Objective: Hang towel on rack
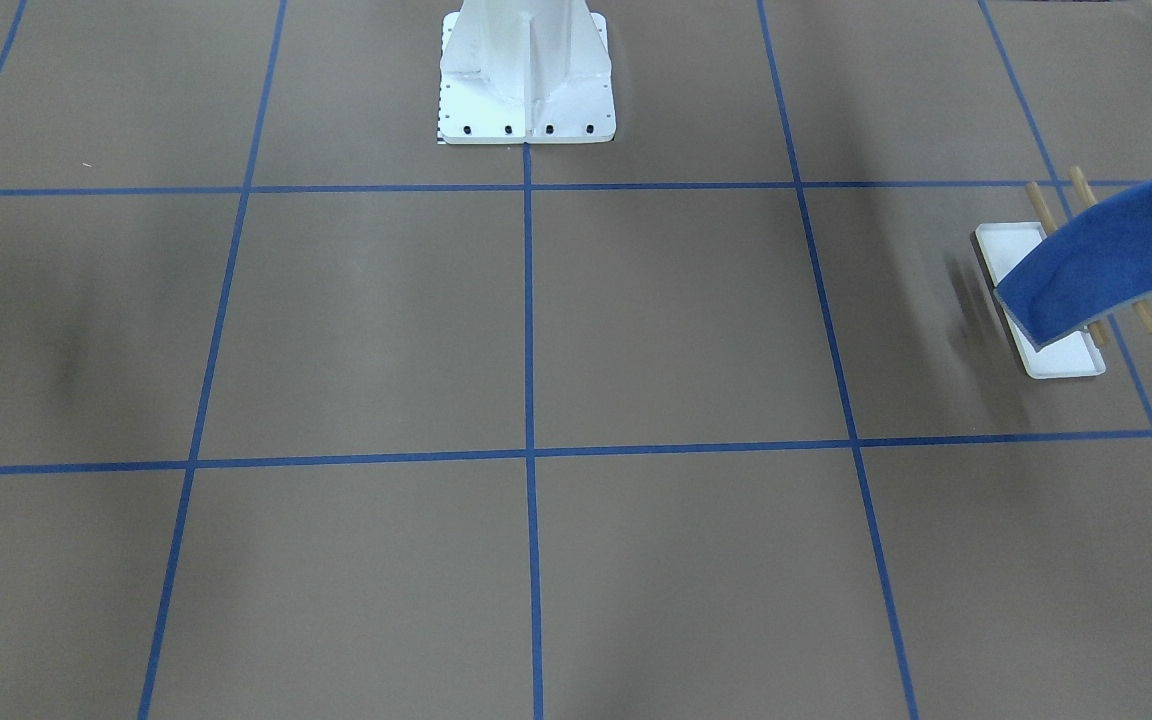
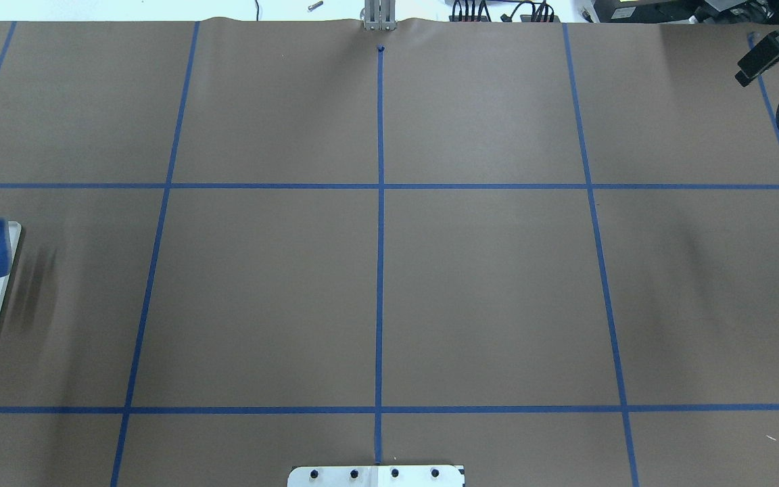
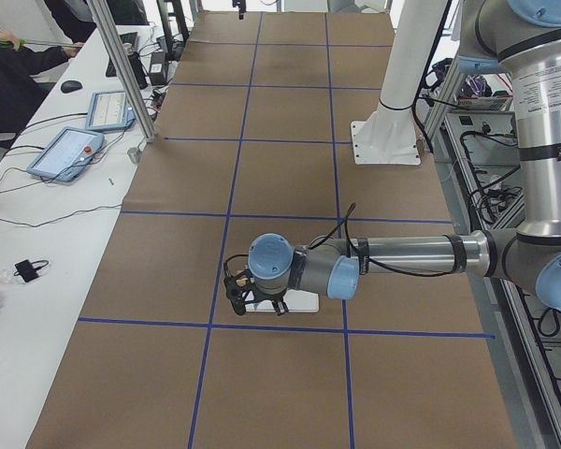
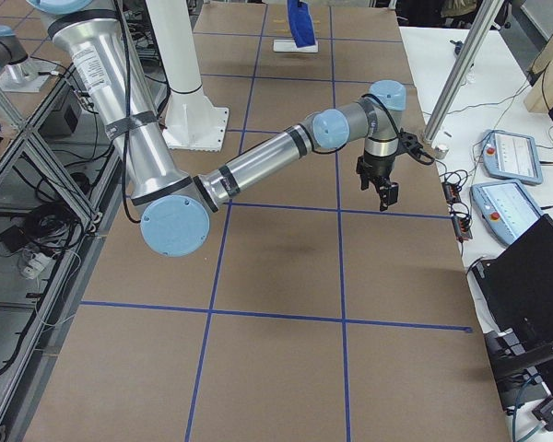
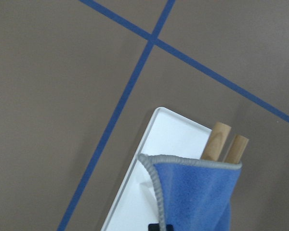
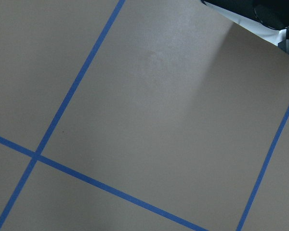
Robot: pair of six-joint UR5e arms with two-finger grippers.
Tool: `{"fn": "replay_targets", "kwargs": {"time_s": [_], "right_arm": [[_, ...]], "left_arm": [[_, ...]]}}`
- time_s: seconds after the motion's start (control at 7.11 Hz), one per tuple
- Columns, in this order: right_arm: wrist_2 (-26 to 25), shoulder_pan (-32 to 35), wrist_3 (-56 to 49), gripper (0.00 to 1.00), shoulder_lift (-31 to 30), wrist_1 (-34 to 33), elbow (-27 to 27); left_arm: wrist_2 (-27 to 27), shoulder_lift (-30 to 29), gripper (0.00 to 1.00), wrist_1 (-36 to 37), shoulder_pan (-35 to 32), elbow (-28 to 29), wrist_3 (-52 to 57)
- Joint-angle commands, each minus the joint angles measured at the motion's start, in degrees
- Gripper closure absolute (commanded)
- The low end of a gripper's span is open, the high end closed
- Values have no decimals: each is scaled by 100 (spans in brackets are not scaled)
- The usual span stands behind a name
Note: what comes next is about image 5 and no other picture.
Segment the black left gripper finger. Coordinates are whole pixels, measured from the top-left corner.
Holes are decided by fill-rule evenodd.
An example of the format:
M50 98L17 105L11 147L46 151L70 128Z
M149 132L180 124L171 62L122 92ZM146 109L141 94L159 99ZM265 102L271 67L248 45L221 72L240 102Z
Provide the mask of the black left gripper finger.
M148 224L148 231L162 231L159 223ZM170 224L166 225L166 231L173 231L173 226Z

